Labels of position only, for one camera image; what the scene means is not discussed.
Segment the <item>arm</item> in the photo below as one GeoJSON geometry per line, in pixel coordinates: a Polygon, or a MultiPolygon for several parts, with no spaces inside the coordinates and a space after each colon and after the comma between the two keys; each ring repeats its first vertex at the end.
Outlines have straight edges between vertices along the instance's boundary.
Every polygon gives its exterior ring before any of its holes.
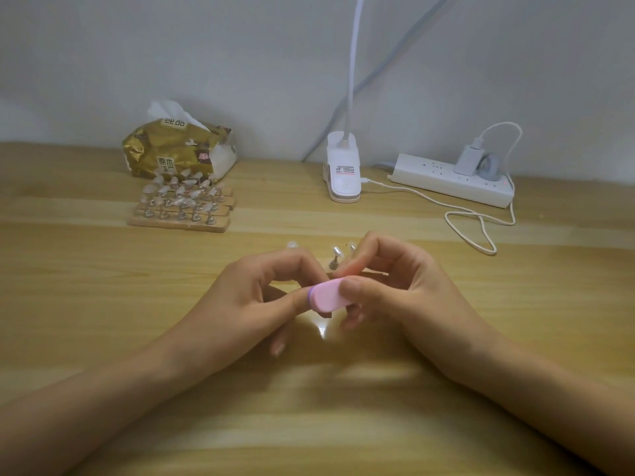
{"type": "Polygon", "coordinates": [[[368,317],[392,317],[453,381],[607,474],[635,473],[635,400],[509,341],[476,313],[430,254],[369,233],[333,275],[345,277],[340,292],[356,303],[348,309],[345,328],[368,317]]]}
{"type": "Polygon", "coordinates": [[[225,368],[309,309],[307,292],[328,280],[302,249],[229,264],[190,312],[129,357],[90,369],[0,408],[0,474],[62,474],[143,414],[225,368]],[[289,294],[269,286],[297,280],[289,294]]]}

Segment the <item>table surface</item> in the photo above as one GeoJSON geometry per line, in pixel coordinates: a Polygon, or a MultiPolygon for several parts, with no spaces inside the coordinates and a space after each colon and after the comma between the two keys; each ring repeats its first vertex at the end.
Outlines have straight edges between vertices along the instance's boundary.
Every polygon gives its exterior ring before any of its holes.
{"type": "MultiPolygon", "coordinates": [[[[241,161],[227,176],[237,208],[225,234],[135,228],[124,221],[147,182],[130,177],[120,151],[0,144],[0,400],[146,343],[242,255],[295,240],[326,263],[332,246],[367,230],[433,253],[506,335],[635,395],[634,187],[519,179],[519,222],[490,225],[499,254],[488,257],[446,226],[442,207],[375,187],[336,204],[320,173],[241,161]]],[[[457,225],[482,240],[476,222],[457,225]]],[[[75,473],[593,473],[444,379],[395,328],[341,333],[339,321],[301,316],[279,360],[256,348],[75,473]]]]}

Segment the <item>pink nail buffer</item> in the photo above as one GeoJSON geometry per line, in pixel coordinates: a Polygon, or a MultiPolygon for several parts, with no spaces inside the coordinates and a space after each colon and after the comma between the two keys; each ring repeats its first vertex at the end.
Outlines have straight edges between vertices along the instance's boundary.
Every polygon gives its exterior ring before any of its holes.
{"type": "Polygon", "coordinates": [[[341,279],[322,282],[309,289],[309,304],[315,312],[333,312],[352,304],[340,295],[341,279]]]}

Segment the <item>power outlet socket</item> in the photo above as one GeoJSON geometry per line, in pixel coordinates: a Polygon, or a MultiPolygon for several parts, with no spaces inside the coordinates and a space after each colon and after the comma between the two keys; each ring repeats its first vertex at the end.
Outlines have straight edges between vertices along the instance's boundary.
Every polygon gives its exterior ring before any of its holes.
{"type": "Polygon", "coordinates": [[[494,207],[507,207],[514,199],[514,189],[506,176],[497,182],[485,180],[478,175],[461,175],[454,171],[454,164],[438,162],[400,153],[392,182],[432,190],[452,197],[473,200],[494,207]]]}

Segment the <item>hand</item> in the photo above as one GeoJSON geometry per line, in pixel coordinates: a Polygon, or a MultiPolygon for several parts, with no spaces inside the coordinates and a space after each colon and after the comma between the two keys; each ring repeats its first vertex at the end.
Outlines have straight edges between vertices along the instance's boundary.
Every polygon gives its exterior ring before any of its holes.
{"type": "Polygon", "coordinates": [[[377,314],[392,317],[456,382],[467,383],[469,364],[502,339],[434,258],[413,244],[369,232],[333,276],[345,277],[340,294],[355,303],[342,322],[345,329],[377,314]],[[366,268],[377,272],[362,272],[366,268]]]}
{"type": "Polygon", "coordinates": [[[201,300],[155,344],[167,350],[196,379],[239,359],[277,331],[274,355],[286,344],[293,318],[308,311],[309,286],[328,280],[317,259],[304,249],[243,257],[227,265],[201,300]],[[302,288],[286,294],[273,280],[296,280],[302,288]]]}

